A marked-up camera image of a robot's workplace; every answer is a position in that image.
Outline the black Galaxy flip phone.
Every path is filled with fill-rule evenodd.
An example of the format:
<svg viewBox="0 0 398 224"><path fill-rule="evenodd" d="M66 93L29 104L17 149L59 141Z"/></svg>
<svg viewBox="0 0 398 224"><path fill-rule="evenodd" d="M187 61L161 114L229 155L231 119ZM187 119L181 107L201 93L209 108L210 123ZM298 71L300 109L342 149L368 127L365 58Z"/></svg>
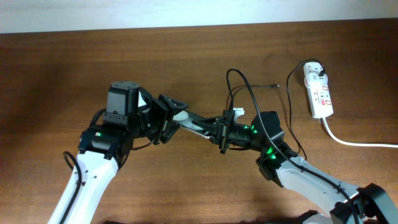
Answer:
<svg viewBox="0 0 398 224"><path fill-rule="evenodd" d="M204 128L196 125L193 121L194 119L201 119L201 116L191 113L189 111L183 110L178 114L173 116L172 121L180 125L181 128L186 129L196 135L199 135L205 139L211 138L211 133L206 131Z"/></svg>

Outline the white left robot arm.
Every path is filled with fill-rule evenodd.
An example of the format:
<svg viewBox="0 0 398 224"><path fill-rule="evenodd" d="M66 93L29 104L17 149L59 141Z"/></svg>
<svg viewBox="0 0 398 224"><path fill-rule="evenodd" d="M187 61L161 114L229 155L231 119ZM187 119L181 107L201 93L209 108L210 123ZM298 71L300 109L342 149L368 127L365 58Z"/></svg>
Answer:
<svg viewBox="0 0 398 224"><path fill-rule="evenodd" d="M124 166L134 140L166 142L178 129L176 115L188 106L165 95L153 98L143 91L109 93L105 109L98 111L80 136L78 154L63 157L72 174L50 223L90 223L107 186Z"/></svg>

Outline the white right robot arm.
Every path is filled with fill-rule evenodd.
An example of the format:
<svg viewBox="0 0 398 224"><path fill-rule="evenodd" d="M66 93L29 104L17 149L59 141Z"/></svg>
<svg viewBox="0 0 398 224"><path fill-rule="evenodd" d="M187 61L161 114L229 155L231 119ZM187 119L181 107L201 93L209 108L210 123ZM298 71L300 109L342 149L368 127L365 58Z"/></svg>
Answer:
<svg viewBox="0 0 398 224"><path fill-rule="evenodd" d="M222 153L230 144L259 151L256 163L265 179L303 195L329 213L332 223L397 223L397 207L382 187L347 184L291 150L275 111L259 113L249 126L237 123L234 116L226 110L222 116L199 118L194 124L210 135Z"/></svg>

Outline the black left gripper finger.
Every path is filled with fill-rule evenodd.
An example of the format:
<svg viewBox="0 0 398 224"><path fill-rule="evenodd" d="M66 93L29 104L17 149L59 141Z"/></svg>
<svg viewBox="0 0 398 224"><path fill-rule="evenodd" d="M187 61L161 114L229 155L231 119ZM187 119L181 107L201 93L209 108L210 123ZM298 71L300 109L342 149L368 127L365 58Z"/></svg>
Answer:
<svg viewBox="0 0 398 224"><path fill-rule="evenodd" d="M163 144L169 142L172 136L178 131L180 125L177 123L171 123L170 126L161 134L160 141Z"/></svg>
<svg viewBox="0 0 398 224"><path fill-rule="evenodd" d="M188 108L186 103L173 100L166 95L160 95L158 100L166 105L167 120L186 120L188 113L185 111Z"/></svg>

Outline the white USB charger plug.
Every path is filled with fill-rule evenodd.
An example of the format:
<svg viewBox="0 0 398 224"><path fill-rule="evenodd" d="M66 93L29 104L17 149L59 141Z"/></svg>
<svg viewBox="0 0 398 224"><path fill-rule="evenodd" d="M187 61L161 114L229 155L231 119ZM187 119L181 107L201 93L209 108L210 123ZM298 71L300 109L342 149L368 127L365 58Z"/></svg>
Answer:
<svg viewBox="0 0 398 224"><path fill-rule="evenodd" d="M322 64L319 62L307 62L303 66L304 82L307 88L327 85L328 77Z"/></svg>

